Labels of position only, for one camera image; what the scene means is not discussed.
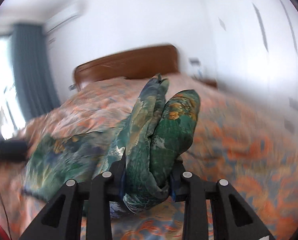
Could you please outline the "green patterned padded jacket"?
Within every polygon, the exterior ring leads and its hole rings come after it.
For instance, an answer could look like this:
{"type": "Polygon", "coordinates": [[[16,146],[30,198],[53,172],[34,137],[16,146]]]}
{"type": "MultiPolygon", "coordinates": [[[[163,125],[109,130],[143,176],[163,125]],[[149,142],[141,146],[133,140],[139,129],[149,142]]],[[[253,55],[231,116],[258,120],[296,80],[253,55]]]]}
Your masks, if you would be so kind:
{"type": "Polygon", "coordinates": [[[200,109],[195,90],[182,90],[167,99],[168,87],[167,79],[151,78],[131,114],[114,128],[66,138],[44,136],[26,165],[23,192],[47,202],[67,180],[90,181],[125,158],[125,195],[110,204],[111,217],[164,202],[167,178],[193,143],[200,109]]]}

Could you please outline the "orange paisley bed quilt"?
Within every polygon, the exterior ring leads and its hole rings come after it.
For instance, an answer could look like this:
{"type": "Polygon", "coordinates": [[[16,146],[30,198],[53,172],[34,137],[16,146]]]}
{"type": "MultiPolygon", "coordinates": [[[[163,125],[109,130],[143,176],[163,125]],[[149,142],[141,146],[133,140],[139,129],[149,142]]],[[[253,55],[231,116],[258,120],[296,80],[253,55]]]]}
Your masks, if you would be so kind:
{"type": "MultiPolygon", "coordinates": [[[[202,179],[227,179],[254,208],[276,239],[289,239],[298,228],[298,144],[264,114],[241,101],[181,74],[169,75],[169,99],[194,89],[201,106],[193,145],[184,166],[202,179]]],[[[32,119],[18,136],[29,141],[29,154],[45,134],[55,138],[102,131],[131,113],[148,79],[118,77],[94,82],[61,107],[32,119]]],[[[23,164],[0,164],[0,195],[12,239],[18,239],[45,205],[21,194],[23,164]]],[[[113,221],[113,239],[181,239],[184,203],[167,200],[113,221]]],[[[0,225],[8,232],[0,200],[0,225]]]]}

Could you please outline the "blue-grey curtain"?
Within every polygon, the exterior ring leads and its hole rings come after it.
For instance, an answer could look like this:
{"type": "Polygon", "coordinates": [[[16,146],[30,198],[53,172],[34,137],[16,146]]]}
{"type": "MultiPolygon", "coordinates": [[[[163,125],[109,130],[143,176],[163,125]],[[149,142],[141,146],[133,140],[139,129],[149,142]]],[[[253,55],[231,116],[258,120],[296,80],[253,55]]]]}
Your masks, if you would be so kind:
{"type": "Polygon", "coordinates": [[[26,122],[60,107],[42,26],[18,23],[11,35],[11,64],[18,103],[26,122]]]}

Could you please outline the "white air conditioner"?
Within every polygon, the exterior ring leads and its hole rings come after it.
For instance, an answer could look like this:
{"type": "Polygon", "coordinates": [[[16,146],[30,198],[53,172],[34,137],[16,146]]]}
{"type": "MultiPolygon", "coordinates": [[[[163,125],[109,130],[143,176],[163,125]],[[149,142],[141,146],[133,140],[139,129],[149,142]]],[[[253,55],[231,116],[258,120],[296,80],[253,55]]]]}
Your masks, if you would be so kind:
{"type": "Polygon", "coordinates": [[[61,9],[57,13],[53,14],[44,24],[44,32],[49,34],[54,30],[62,27],[63,25],[71,22],[72,20],[79,18],[83,15],[86,9],[86,5],[81,2],[75,2],[67,7],[61,9]]]}

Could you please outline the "wooden nightstand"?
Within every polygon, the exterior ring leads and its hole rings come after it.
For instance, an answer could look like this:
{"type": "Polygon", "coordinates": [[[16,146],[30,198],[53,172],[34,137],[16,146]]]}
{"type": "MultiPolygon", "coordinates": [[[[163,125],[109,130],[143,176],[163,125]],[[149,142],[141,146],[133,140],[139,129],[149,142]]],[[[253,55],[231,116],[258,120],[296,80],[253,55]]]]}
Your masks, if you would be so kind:
{"type": "Polygon", "coordinates": [[[217,89],[218,88],[218,83],[216,80],[213,79],[196,79],[196,81],[203,83],[206,86],[212,87],[217,89]]]}

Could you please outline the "small bottle on nightstand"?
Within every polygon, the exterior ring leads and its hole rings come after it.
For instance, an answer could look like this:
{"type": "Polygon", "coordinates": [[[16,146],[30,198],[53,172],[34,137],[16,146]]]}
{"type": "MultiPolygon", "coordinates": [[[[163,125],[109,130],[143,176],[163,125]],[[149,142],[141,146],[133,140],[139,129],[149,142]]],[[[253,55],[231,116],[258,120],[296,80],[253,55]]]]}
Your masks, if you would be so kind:
{"type": "Polygon", "coordinates": [[[199,78],[202,79],[204,77],[203,75],[203,70],[201,67],[198,67],[198,74],[199,74],[199,78]]]}

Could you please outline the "brown wooden headboard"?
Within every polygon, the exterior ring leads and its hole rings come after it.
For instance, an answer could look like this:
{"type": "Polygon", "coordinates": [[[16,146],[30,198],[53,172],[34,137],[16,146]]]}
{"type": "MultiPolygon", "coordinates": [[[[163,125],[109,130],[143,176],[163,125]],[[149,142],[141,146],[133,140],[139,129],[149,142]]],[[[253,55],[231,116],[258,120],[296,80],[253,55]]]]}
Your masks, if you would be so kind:
{"type": "Polygon", "coordinates": [[[75,68],[78,91],[88,84],[116,77],[144,79],[155,74],[177,73],[178,50],[171,44],[143,47],[101,57],[75,68]]]}

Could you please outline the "grey wall switch panel right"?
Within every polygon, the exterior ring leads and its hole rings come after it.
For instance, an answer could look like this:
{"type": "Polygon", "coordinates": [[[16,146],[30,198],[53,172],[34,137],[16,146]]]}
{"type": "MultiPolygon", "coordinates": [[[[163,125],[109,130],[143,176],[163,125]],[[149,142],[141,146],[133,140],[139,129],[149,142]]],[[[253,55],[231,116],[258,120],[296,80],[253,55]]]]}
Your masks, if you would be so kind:
{"type": "Polygon", "coordinates": [[[199,66],[200,60],[198,58],[189,58],[189,62],[191,65],[199,66]]]}

